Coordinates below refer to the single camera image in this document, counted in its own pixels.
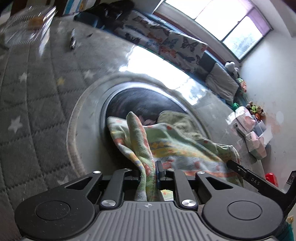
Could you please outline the red plastic stool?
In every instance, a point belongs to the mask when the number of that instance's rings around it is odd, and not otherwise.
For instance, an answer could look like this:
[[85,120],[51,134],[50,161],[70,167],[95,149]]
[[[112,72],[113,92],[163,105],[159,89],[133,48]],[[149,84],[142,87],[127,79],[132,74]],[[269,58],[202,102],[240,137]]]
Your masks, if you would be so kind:
[[274,173],[267,173],[265,175],[265,179],[266,179],[266,181],[270,182],[274,186],[278,187],[278,180],[277,180],[277,177]]

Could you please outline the colourful patterned baby garment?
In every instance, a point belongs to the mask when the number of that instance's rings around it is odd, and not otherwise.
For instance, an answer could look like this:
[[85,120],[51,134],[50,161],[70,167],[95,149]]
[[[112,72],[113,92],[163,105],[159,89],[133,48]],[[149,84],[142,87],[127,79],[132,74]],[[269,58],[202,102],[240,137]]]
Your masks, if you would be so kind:
[[140,172],[136,201],[162,199],[157,190],[157,161],[164,169],[182,170],[187,176],[204,171],[243,186],[242,178],[226,165],[229,160],[240,162],[237,150],[204,137],[188,114],[165,110],[155,124],[144,126],[129,112],[126,118],[108,117],[106,124],[115,145]]

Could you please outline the brown plush toy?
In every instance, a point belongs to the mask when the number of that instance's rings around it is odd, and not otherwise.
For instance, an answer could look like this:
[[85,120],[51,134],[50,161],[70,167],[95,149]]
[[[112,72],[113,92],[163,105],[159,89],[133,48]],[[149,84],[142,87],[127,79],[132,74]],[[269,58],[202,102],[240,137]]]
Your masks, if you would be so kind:
[[258,121],[261,121],[261,119],[265,116],[265,111],[263,108],[259,105],[253,104],[252,101],[250,101],[245,107],[249,110],[251,115],[255,116]]

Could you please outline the white plush toy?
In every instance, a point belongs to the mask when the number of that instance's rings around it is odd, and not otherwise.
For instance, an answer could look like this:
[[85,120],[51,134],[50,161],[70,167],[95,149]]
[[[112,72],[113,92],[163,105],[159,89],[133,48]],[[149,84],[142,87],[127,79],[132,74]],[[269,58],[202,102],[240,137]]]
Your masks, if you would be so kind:
[[227,72],[233,76],[234,78],[239,77],[239,68],[236,67],[235,63],[233,61],[227,61],[224,65],[224,68],[227,70]]

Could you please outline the butterfly pillow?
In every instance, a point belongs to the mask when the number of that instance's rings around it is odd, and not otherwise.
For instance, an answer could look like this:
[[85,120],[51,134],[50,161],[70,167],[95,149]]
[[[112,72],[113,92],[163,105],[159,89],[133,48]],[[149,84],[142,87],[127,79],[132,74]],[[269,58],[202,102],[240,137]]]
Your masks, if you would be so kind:
[[158,53],[161,44],[168,38],[170,29],[148,19],[138,11],[131,11],[114,32],[135,45]]
[[194,73],[208,45],[190,36],[170,32],[159,47],[159,54],[185,72]]

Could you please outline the clear plastic container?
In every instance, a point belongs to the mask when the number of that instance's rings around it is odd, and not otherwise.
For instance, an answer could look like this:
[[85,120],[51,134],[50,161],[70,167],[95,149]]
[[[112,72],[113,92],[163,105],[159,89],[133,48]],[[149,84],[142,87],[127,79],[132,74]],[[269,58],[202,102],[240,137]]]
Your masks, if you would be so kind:
[[54,6],[30,6],[22,9],[1,27],[1,44],[10,47],[41,40],[55,14]]

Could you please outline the open tissue pack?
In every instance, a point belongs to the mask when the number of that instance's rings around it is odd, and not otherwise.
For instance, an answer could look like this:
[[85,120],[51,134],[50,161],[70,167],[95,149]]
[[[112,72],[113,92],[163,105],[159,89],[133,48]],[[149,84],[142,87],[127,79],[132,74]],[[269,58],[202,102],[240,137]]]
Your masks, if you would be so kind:
[[261,160],[267,156],[265,146],[262,138],[252,131],[245,136],[245,142],[248,152],[252,154],[257,160]]

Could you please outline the clear plastic storage box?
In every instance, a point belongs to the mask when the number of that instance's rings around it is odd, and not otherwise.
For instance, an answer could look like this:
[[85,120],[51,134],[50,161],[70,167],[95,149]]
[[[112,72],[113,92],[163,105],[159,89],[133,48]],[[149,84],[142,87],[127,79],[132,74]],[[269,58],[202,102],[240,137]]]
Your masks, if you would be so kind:
[[253,131],[257,134],[259,140],[266,147],[273,138],[271,125],[266,126],[262,120],[258,121],[256,119],[256,122],[257,124],[254,126]]

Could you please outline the butterfly pillow left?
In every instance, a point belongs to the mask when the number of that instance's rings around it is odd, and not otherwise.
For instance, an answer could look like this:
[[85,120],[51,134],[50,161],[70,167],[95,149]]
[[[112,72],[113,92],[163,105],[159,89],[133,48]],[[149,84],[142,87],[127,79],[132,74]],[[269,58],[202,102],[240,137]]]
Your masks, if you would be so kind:
[[114,32],[135,45],[158,53],[161,44],[168,38],[170,29],[148,19],[138,11],[131,11]]

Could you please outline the butterfly pillow right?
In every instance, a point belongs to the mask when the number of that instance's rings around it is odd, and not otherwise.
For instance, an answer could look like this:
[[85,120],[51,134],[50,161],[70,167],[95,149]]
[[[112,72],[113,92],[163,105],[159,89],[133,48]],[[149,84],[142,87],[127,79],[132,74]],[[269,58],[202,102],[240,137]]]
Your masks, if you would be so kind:
[[159,47],[159,54],[185,72],[194,73],[208,45],[190,36],[170,32]]

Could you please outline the round black induction cooktop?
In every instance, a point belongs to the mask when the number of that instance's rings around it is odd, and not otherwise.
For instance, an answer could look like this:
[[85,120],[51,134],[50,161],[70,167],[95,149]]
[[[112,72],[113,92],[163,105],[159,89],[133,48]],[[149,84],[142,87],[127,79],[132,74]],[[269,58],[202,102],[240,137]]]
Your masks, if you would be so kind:
[[104,97],[106,100],[101,107],[99,118],[101,141],[112,161],[116,163],[120,160],[126,161],[126,158],[121,154],[111,138],[106,123],[107,118],[110,116],[125,119],[126,115],[132,111],[137,116],[143,118],[144,121],[155,121],[164,110],[177,111],[192,117],[193,123],[200,130],[201,134],[211,138],[209,131],[189,102],[173,90],[165,90],[146,83],[127,82],[113,86],[104,93]]

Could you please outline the grey cushion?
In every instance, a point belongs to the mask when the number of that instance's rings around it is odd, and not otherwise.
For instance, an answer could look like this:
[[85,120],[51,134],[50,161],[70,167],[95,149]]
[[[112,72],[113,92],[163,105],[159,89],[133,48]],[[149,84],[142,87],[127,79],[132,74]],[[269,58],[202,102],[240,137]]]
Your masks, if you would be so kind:
[[234,103],[234,96],[239,85],[218,63],[215,63],[213,69],[207,75],[205,84],[212,92],[224,99],[227,104],[232,105]]

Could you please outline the window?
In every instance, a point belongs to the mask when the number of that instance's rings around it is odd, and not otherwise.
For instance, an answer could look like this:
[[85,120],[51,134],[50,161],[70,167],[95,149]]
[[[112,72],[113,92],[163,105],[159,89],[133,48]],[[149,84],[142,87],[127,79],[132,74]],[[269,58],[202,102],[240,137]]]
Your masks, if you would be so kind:
[[244,60],[272,30],[252,1],[163,1],[156,13]]

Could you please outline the black bag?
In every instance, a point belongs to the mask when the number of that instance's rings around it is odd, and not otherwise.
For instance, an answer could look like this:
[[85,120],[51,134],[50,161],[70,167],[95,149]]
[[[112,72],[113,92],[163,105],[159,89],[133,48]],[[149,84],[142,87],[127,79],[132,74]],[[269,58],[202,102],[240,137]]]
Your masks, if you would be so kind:
[[112,29],[133,9],[133,1],[113,1],[112,3],[95,1],[92,7],[75,15],[74,20],[98,29]]

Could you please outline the black marker pen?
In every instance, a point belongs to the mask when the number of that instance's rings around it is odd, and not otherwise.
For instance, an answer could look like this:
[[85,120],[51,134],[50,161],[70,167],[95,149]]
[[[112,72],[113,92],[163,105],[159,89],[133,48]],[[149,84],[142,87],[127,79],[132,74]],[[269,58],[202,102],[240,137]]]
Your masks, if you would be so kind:
[[69,47],[71,50],[74,50],[76,48],[75,29],[72,29],[71,31]]

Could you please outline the quilted grey table cover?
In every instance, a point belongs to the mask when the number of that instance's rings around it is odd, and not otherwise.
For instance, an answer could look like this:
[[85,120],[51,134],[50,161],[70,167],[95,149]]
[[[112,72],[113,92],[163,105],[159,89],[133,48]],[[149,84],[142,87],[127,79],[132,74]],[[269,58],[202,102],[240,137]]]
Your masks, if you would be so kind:
[[[76,48],[69,47],[75,29]],[[243,166],[264,175],[226,119],[231,109],[190,76],[146,49],[70,18],[55,18],[42,42],[1,51],[1,240],[19,240],[14,211],[25,199],[77,177],[66,138],[81,94],[111,74],[137,73],[175,91],[214,142],[233,145]]]

